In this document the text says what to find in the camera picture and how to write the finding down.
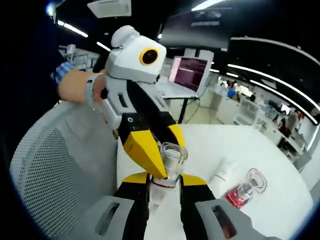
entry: white robot head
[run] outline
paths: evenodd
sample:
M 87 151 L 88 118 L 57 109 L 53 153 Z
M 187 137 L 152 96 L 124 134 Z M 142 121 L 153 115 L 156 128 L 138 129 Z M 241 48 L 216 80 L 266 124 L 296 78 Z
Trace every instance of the white robot head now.
M 113 49 L 105 64 L 106 74 L 115 79 L 154 83 L 164 64 L 167 49 L 141 36 L 132 26 L 119 28 L 112 36 Z

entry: wall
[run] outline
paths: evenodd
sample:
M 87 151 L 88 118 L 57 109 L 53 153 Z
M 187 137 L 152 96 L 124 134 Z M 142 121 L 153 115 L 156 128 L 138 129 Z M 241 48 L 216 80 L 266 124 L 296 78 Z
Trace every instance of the wall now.
M 300 173 L 309 191 L 311 191 L 320 180 L 320 131 L 317 133 L 314 144 L 314 152 L 310 149 L 312 152 L 311 160 L 305 165 Z
M 320 180 L 316 183 L 314 188 L 311 190 L 311 197 L 314 203 L 320 200 Z
M 305 117 L 302 120 L 298 133 L 303 135 L 303 138 L 306 144 L 308 145 L 312 137 L 314 136 L 316 129 L 317 129 L 317 126 L 313 125 L 309 120 L 309 118 Z

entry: monitor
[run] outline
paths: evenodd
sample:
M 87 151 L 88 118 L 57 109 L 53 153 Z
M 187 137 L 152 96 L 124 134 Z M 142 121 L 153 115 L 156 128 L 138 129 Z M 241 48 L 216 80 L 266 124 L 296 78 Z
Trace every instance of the monitor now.
M 168 80 L 197 92 L 207 63 L 204 59 L 176 56 Z
M 286 113 L 287 115 L 289 115 L 289 113 L 290 113 L 290 111 L 291 111 L 291 108 L 288 107 L 287 105 L 281 103 L 281 113 L 282 113 L 283 111 L 285 111 L 285 113 Z
M 241 26 L 238 17 L 238 9 L 231 7 L 182 12 L 166 20 L 159 43 L 167 48 L 227 51 L 233 29 Z

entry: human hand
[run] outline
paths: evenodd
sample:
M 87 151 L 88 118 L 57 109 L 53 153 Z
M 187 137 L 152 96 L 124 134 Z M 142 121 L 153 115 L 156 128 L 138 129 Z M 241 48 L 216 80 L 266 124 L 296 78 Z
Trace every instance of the human hand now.
M 93 85 L 93 100 L 102 104 L 101 92 L 106 88 L 106 75 L 99 75 L 94 82 Z

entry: mesh chair back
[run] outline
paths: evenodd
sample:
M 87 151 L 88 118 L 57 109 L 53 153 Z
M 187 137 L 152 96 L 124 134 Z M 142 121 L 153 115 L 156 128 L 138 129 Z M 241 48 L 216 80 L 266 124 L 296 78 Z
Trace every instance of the mesh chair back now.
M 62 102 L 27 132 L 10 164 L 25 207 L 49 236 L 70 232 L 81 213 L 116 190 L 117 143 L 102 116 Z

